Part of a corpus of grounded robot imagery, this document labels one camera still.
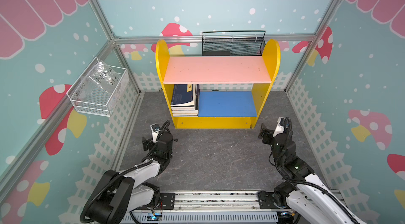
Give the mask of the yellow cartoon cover book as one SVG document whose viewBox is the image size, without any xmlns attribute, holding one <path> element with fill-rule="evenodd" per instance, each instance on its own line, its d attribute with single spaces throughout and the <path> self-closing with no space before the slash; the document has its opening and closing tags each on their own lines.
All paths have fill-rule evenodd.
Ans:
<svg viewBox="0 0 405 224">
<path fill-rule="evenodd" d="M 197 114 L 174 114 L 173 117 L 191 117 L 198 118 Z"/>
</svg>

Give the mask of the navy book floral cover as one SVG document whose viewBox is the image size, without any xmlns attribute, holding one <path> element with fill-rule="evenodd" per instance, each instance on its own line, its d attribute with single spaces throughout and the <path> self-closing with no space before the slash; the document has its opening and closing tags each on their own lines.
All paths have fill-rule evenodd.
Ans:
<svg viewBox="0 0 405 224">
<path fill-rule="evenodd" d="M 196 109 L 173 109 L 172 113 L 179 113 L 179 114 L 186 114 L 186 113 L 190 113 L 190 114 L 198 114 L 198 110 Z"/>
</svg>

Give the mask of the navy book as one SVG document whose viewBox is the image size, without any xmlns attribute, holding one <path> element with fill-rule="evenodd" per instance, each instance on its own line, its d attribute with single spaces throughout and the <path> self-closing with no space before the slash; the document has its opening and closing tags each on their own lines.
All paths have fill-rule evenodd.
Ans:
<svg viewBox="0 0 405 224">
<path fill-rule="evenodd" d="M 170 106 L 172 110 L 198 110 L 198 106 Z"/>
<path fill-rule="evenodd" d="M 171 99 L 171 106 L 195 106 L 197 102 L 198 91 L 198 84 L 175 84 Z"/>
</svg>

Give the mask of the dark portrait cover book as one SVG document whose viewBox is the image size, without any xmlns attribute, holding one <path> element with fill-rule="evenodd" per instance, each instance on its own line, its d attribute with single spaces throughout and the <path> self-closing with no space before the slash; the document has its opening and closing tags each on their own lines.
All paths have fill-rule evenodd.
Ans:
<svg viewBox="0 0 405 224">
<path fill-rule="evenodd" d="M 198 116 L 198 111 L 173 111 L 173 116 Z"/>
</svg>

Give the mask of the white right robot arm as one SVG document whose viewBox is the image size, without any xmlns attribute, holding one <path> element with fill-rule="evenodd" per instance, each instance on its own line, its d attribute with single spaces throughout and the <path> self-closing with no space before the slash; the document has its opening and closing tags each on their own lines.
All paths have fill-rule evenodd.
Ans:
<svg viewBox="0 0 405 224">
<path fill-rule="evenodd" d="M 301 217 L 311 224 L 361 224 L 363 220 L 339 200 L 315 171 L 296 154 L 292 120 L 280 117 L 274 130 L 261 125 L 258 138 L 271 147 L 269 162 L 283 182 L 273 192 L 260 191 L 261 209 L 289 209 L 281 223 L 296 224 Z"/>
</svg>

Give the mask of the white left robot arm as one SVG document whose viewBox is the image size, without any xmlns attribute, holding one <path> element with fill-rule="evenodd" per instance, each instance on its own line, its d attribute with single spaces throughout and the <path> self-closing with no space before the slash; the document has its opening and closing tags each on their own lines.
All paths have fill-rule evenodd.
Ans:
<svg viewBox="0 0 405 224">
<path fill-rule="evenodd" d="M 139 207 L 151 210 L 162 206 L 160 188 L 148 183 L 168 167 L 176 139 L 169 130 L 170 121 L 151 125 L 152 138 L 143 138 L 147 155 L 140 164 L 124 171 L 106 171 L 85 203 L 80 214 L 83 224 L 119 224 L 126 214 Z"/>
</svg>

